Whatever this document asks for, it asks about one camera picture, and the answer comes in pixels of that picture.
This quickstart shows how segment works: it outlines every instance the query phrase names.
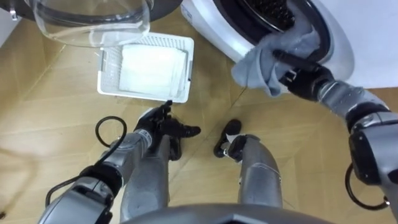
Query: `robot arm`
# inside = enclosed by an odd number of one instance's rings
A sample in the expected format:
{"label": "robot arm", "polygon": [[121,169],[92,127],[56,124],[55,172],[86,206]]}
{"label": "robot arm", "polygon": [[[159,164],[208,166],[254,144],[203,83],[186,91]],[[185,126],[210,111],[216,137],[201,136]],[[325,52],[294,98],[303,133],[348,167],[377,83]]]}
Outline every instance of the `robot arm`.
{"label": "robot arm", "polygon": [[[119,190],[124,185],[127,185],[127,189],[135,187],[130,181],[134,169],[142,162],[144,156],[154,156],[165,135],[188,138],[200,133],[199,127],[185,126],[172,119],[169,115],[171,104],[172,102],[168,101],[144,113],[133,133],[127,134],[126,123],[121,118],[110,116],[102,119],[96,126],[96,135],[109,149],[95,165],[87,167],[79,176],[50,190],[46,198],[46,209],[39,224],[109,223],[112,219],[110,210]],[[98,132],[100,125],[109,119],[120,121],[124,127],[122,136],[111,145],[106,144]],[[50,201],[52,193],[71,183],[74,184],[65,193]],[[129,197],[129,194],[124,194],[123,201],[130,200]]]}
{"label": "robot arm", "polygon": [[[350,132],[349,147],[353,163],[346,173],[346,188],[357,205],[380,210],[388,205],[398,220],[398,114],[385,102],[361,87],[354,87],[333,78],[329,69],[288,54],[274,51],[274,57],[298,70],[281,79],[293,94],[326,106],[344,119]],[[352,193],[349,176],[367,185],[376,185],[384,192],[380,205],[361,203]]]}

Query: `black wire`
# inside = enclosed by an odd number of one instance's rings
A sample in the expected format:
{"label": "black wire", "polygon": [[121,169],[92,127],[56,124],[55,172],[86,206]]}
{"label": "black wire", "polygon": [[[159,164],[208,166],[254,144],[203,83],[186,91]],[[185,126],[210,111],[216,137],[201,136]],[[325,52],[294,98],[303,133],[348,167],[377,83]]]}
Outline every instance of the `black wire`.
{"label": "black wire", "polygon": [[358,200],[358,198],[355,197],[353,190],[351,189],[351,183],[350,183],[350,177],[351,177],[351,173],[353,172],[353,164],[351,163],[346,171],[346,175],[345,175],[345,186],[346,186],[346,190],[348,193],[348,196],[350,197],[350,199],[358,206],[360,206],[361,208],[364,208],[366,210],[371,210],[371,211],[378,211],[378,210],[382,210],[388,207],[388,203],[386,200],[384,200],[383,203],[379,204],[379,205],[366,205],[364,203],[362,203],[361,201]]}
{"label": "black wire", "polygon": [[[116,121],[119,121],[119,122],[123,125],[123,132],[122,132],[122,135],[120,136],[119,140],[118,140],[112,147],[111,147],[111,145],[109,145],[109,144],[107,144],[106,142],[104,142],[104,140],[103,140],[103,139],[101,138],[101,136],[100,136],[100,126],[101,126],[105,121],[111,120],[111,119],[114,119],[114,120],[116,120]],[[126,122],[125,122],[123,119],[121,119],[121,118],[119,118],[119,117],[117,117],[117,116],[107,116],[107,117],[101,119],[101,120],[97,123],[97,125],[95,126],[95,135],[96,135],[96,137],[98,138],[98,141],[99,141],[103,146],[105,146],[105,147],[111,147],[111,148],[109,149],[109,151],[108,151],[100,160],[98,160],[98,161],[95,163],[94,166],[98,166],[98,165],[102,164],[102,163],[103,163],[115,150],[117,150],[118,147],[122,144],[124,138],[126,137],[126,134],[127,134],[127,124],[126,124]]]}
{"label": "black wire", "polygon": [[[102,137],[101,137],[101,135],[100,135],[100,127],[101,127],[101,125],[102,125],[105,121],[108,121],[108,120],[111,120],[111,119],[116,120],[116,121],[119,121],[119,122],[122,124],[122,126],[123,126],[122,135],[120,136],[120,138],[118,139],[118,141],[117,141],[112,147],[111,147],[111,145],[109,145],[109,144],[107,144],[106,142],[104,142],[104,140],[102,139]],[[97,125],[95,126],[95,135],[96,135],[98,141],[99,141],[102,145],[104,145],[105,147],[111,147],[111,148],[109,149],[109,151],[108,151],[99,161],[97,161],[97,162],[95,163],[94,166],[98,166],[98,165],[102,164],[102,163],[103,163],[103,162],[104,162],[104,161],[105,161],[105,160],[106,160],[106,159],[107,159],[107,158],[108,158],[108,157],[109,157],[121,144],[122,144],[124,138],[126,137],[126,134],[127,134],[127,124],[126,124],[126,122],[125,122],[123,119],[121,119],[121,118],[119,118],[119,117],[117,117],[117,116],[107,116],[107,117],[101,119],[101,120],[97,123]],[[61,184],[58,184],[58,185],[54,186],[53,188],[51,188],[51,189],[49,190],[49,192],[47,192],[47,195],[45,196],[45,206],[47,207],[47,206],[50,205],[50,203],[51,203],[51,195],[52,195],[54,192],[56,192],[57,190],[61,189],[62,187],[66,187],[66,186],[68,186],[68,185],[70,185],[70,184],[76,182],[80,177],[81,177],[81,176],[78,175],[78,176],[76,176],[76,177],[74,177],[74,178],[71,178],[71,179],[69,179],[69,180],[66,180],[66,181],[62,182]]]}

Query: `towel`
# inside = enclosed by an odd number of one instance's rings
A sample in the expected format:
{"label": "towel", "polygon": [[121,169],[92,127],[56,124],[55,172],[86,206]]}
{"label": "towel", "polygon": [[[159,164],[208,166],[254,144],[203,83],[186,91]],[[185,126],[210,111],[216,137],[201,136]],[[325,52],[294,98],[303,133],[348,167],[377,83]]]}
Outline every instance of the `towel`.
{"label": "towel", "polygon": [[232,68],[232,76],[243,87],[262,88],[271,97],[281,94],[279,79],[292,68],[272,56],[275,49],[306,58],[319,48],[320,37],[305,15],[290,1],[295,25],[284,33],[266,35]]}
{"label": "towel", "polygon": [[139,44],[124,46],[119,89],[176,97],[183,90],[186,61],[187,54],[179,49]]}

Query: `robot leg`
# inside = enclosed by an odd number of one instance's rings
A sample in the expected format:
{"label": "robot leg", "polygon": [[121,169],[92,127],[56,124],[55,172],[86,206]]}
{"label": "robot leg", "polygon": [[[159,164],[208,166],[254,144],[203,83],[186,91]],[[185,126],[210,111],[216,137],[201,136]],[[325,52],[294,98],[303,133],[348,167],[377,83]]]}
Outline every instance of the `robot leg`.
{"label": "robot leg", "polygon": [[252,135],[237,136],[226,154],[242,164],[239,203],[282,208],[278,166],[260,139]]}

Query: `white plastic tray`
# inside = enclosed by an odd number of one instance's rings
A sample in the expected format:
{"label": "white plastic tray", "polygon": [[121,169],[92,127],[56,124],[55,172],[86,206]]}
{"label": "white plastic tray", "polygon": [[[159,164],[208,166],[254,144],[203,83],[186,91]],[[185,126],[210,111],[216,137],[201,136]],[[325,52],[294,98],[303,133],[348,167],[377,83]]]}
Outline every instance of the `white plastic tray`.
{"label": "white plastic tray", "polygon": [[132,91],[122,91],[119,89],[119,78],[123,60],[123,46],[109,47],[101,49],[99,56],[98,82],[97,90],[104,95],[124,96],[130,98],[140,98],[146,100],[167,101],[172,100],[175,103],[185,103],[188,101],[189,90],[192,77],[193,63],[193,39],[189,37],[180,37],[177,35],[157,34],[150,32],[143,39],[134,44],[144,44],[160,47],[173,47],[187,53],[186,80],[183,93],[178,98],[166,98],[153,95],[147,95]]}

